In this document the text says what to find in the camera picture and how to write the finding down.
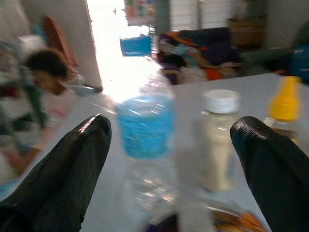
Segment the yellow bottle cap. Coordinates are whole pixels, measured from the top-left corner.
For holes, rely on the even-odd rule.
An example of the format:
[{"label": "yellow bottle cap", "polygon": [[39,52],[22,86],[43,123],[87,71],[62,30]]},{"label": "yellow bottle cap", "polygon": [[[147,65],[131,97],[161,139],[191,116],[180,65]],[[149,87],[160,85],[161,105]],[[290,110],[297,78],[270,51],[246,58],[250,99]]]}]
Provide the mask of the yellow bottle cap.
[{"label": "yellow bottle cap", "polygon": [[287,76],[283,79],[278,94],[272,100],[269,115],[279,120],[297,120],[299,99],[297,97],[299,78]]}]

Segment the plastic bottle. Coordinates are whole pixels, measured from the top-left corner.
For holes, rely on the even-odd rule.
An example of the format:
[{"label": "plastic bottle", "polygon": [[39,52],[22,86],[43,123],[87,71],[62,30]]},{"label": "plastic bottle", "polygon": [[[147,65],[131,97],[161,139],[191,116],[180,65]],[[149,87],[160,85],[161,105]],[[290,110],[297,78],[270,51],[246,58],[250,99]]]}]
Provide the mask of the plastic bottle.
[{"label": "plastic bottle", "polygon": [[269,117],[264,123],[275,131],[288,136],[297,143],[297,120],[300,107],[298,98],[299,79],[287,76],[269,106]]},{"label": "plastic bottle", "polygon": [[172,205],[176,198],[175,168],[170,160],[174,97],[157,64],[145,58],[130,59],[135,62],[126,73],[135,84],[123,90],[126,99],[115,111],[134,196],[142,208],[155,210]]},{"label": "plastic bottle", "polygon": [[238,118],[240,95],[225,89],[203,93],[205,149],[201,184],[210,191],[232,187],[234,157],[230,128]]}]

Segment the bottle cap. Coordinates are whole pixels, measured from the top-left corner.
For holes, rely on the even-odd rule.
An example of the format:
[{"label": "bottle cap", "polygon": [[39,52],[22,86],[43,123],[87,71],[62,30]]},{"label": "bottle cap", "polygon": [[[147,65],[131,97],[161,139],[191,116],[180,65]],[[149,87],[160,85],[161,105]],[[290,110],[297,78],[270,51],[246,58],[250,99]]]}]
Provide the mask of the bottle cap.
[{"label": "bottle cap", "polygon": [[297,97],[297,86],[299,78],[295,76],[285,77],[269,107],[269,115],[279,120],[298,119],[299,99]]},{"label": "bottle cap", "polygon": [[240,94],[226,89],[203,92],[204,109],[217,114],[230,114],[240,109]]}]

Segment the child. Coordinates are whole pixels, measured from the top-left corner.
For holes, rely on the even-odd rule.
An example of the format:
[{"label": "child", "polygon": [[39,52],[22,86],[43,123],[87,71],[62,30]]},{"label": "child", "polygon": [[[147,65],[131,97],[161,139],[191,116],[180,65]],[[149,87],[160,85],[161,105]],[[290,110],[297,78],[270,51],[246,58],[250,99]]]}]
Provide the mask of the child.
[{"label": "child", "polygon": [[27,59],[25,65],[33,75],[34,84],[44,90],[41,96],[41,107],[46,114],[46,121],[42,140],[26,155],[5,154],[10,165],[18,173],[22,173],[36,154],[46,146],[79,99],[73,90],[62,84],[68,80],[68,66],[57,51],[47,49],[34,53]]}]

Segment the white table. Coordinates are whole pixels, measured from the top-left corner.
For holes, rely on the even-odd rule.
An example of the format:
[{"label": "white table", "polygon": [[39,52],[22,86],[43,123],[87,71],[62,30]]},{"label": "white table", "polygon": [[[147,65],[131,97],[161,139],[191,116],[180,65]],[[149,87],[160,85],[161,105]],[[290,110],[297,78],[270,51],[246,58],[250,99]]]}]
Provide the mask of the white table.
[{"label": "white table", "polygon": [[[226,193],[210,194],[194,188],[197,184],[197,160],[201,154],[200,111],[202,108],[201,93],[207,89],[224,88],[239,92],[242,95],[240,116],[255,116],[263,119],[267,113],[270,98],[276,91],[279,76],[265,74],[243,78],[211,81],[198,84],[174,86],[176,93],[176,163],[180,172],[183,199],[192,195],[210,198],[232,204],[254,212],[263,222],[265,219],[256,204],[238,163],[237,183],[234,190]],[[300,123],[309,129],[309,89],[302,86],[304,111]],[[144,220],[145,214],[133,203],[126,184],[125,155],[121,147],[115,114],[106,110],[103,94],[88,96],[74,108],[72,114],[58,131],[48,148],[33,163],[37,163],[50,149],[85,118],[103,113],[112,123],[112,143],[101,172],[92,200],[87,210],[83,232],[136,232]]]}]

